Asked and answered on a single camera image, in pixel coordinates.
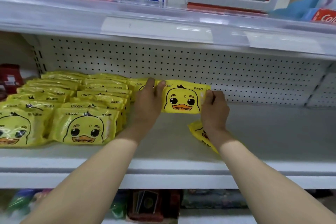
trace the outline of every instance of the left arm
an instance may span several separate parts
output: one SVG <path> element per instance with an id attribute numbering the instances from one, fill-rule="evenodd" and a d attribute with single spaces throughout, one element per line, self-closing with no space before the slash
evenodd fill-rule
<path id="1" fill-rule="evenodd" d="M 74 170 L 21 224 L 101 223 L 141 139 L 161 112 L 165 82 L 150 78 L 137 94 L 131 126 Z"/>

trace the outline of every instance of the blank white label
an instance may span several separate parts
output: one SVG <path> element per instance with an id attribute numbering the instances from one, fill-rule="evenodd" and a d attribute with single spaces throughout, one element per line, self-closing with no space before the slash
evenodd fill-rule
<path id="1" fill-rule="evenodd" d="M 325 54 L 320 44 L 312 38 L 249 31 L 244 33 L 253 48 Z"/>
<path id="2" fill-rule="evenodd" d="M 101 34 L 213 44 L 209 27 L 174 22 L 106 17 Z"/>

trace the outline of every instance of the forearm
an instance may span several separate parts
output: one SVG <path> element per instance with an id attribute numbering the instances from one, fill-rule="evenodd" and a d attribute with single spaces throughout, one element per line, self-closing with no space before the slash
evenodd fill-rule
<path id="1" fill-rule="evenodd" d="M 227 133 L 221 140 L 217 149 L 259 224 L 336 223 L 331 211 L 239 141 Z"/>
<path id="2" fill-rule="evenodd" d="M 145 135 L 133 125 L 74 170 L 22 224 L 101 223 Z"/>

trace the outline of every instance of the right arm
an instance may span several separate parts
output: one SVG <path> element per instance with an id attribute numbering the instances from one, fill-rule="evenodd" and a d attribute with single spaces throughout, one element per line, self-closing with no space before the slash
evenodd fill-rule
<path id="1" fill-rule="evenodd" d="M 208 90 L 201 118 L 258 224 L 336 224 L 336 215 L 296 183 L 266 165 L 226 130 L 222 91 Z"/>

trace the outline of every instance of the finger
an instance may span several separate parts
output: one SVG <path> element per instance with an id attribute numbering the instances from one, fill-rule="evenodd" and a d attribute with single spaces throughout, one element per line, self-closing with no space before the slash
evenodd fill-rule
<path id="1" fill-rule="evenodd" d="M 206 105 L 211 105 L 213 101 L 213 93 L 212 90 L 207 90 L 205 92 L 205 100 L 204 100 L 204 104 Z"/>
<path id="2" fill-rule="evenodd" d="M 155 96 L 158 98 L 158 99 L 161 99 L 162 97 L 162 91 L 163 89 L 165 88 L 166 86 L 166 81 L 161 81 L 158 83 L 158 85 L 155 87 Z"/>
<path id="3" fill-rule="evenodd" d="M 155 85 L 155 79 L 154 78 L 148 78 L 143 90 L 154 92 L 154 89 L 153 89 L 154 85 Z"/>
<path id="4" fill-rule="evenodd" d="M 226 100 L 225 100 L 225 95 L 223 93 L 223 91 L 221 90 L 216 90 L 216 91 L 213 91 L 213 95 L 215 97 L 215 100 L 214 101 L 221 101 L 221 102 L 225 102 L 226 103 Z"/>

